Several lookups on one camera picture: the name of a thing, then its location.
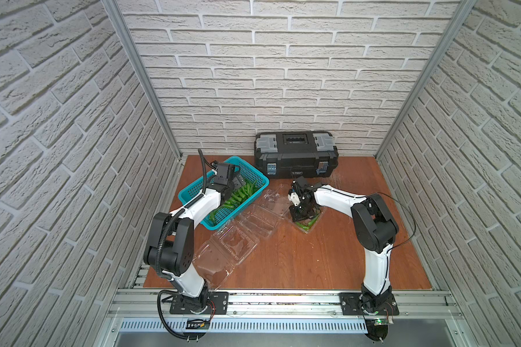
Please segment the clear pepper container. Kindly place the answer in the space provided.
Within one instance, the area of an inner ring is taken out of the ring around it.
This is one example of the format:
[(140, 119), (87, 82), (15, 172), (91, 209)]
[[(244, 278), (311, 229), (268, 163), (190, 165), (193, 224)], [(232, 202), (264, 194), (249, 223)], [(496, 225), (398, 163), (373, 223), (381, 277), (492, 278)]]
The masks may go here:
[(291, 189), (290, 184), (279, 184), (275, 188), (268, 188), (258, 200), (258, 204), (277, 217), (278, 226), (293, 226), (298, 231), (305, 234), (314, 231), (318, 221), (325, 213), (325, 208), (315, 208), (313, 218), (307, 218), (303, 221), (293, 221), (289, 207), (292, 203), (288, 199), (288, 192)]
[(255, 204), (244, 209), (234, 220), (263, 239), (271, 238), (283, 221), (277, 214)]

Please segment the teal plastic perforated basket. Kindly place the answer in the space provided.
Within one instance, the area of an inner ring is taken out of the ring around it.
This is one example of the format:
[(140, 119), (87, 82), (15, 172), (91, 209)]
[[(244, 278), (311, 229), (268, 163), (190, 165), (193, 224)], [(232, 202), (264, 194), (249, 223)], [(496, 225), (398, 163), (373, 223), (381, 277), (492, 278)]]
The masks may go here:
[(224, 163), (235, 165), (235, 173), (243, 178), (245, 184), (242, 187), (235, 187), (228, 200), (223, 202), (222, 198), (219, 198), (218, 205), (216, 204), (217, 199), (214, 198), (205, 203), (196, 202), (190, 207), (190, 212), (193, 213), (199, 207), (203, 207), (200, 212), (193, 216), (189, 213), (182, 215), (183, 218), (192, 218), (196, 225), (201, 223), (211, 231), (223, 227), (227, 222), (238, 216), (259, 198), (263, 190), (269, 186), (269, 179), (240, 157), (230, 157)]

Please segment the clear clamshell container with peppers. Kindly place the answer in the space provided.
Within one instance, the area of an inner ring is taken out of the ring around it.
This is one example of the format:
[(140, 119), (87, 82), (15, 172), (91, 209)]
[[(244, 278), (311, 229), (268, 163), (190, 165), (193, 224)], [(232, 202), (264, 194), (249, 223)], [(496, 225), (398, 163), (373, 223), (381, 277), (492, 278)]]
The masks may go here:
[(229, 222), (216, 231), (195, 254), (197, 273), (211, 290), (217, 290), (255, 250), (259, 238), (238, 222)]

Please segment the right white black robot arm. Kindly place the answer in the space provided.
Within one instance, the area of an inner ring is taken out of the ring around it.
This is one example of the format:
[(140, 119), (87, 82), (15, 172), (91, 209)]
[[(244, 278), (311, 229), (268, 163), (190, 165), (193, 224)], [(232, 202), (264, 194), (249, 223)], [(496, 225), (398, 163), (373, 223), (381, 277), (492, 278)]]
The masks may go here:
[(358, 299), (366, 315), (398, 315), (389, 279), (391, 255), (399, 226), (378, 193), (356, 195), (323, 183), (296, 178), (288, 192), (289, 212), (295, 222), (314, 218), (317, 208), (330, 208), (353, 220), (354, 232), (364, 248), (365, 276)]

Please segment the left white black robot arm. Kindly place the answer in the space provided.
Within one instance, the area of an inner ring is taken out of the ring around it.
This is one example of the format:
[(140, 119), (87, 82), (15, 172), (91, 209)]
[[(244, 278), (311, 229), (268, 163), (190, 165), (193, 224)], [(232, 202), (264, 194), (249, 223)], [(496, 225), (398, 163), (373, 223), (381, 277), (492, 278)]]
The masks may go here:
[(209, 306), (209, 290), (192, 264), (195, 229), (231, 198), (235, 174), (234, 165), (209, 163), (202, 150), (198, 153), (203, 175), (200, 191), (181, 208), (153, 217), (143, 253), (143, 262), (168, 280), (188, 309), (197, 313)]

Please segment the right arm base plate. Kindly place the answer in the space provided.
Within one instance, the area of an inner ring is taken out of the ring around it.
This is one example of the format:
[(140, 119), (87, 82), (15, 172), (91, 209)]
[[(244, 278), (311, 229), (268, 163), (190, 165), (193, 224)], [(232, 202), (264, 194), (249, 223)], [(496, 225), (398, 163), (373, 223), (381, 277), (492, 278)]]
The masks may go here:
[(398, 303), (390, 291), (377, 296), (373, 296), (370, 292), (342, 292), (339, 293), (339, 300), (344, 316), (399, 315)]

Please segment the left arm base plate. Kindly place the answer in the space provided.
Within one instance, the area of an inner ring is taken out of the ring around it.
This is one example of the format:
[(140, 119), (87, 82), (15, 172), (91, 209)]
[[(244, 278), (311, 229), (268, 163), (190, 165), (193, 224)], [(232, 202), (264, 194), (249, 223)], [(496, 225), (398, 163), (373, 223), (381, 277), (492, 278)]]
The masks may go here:
[(178, 294), (172, 299), (169, 309), (171, 315), (225, 315), (230, 293), (226, 291), (210, 291), (207, 296), (191, 298)]

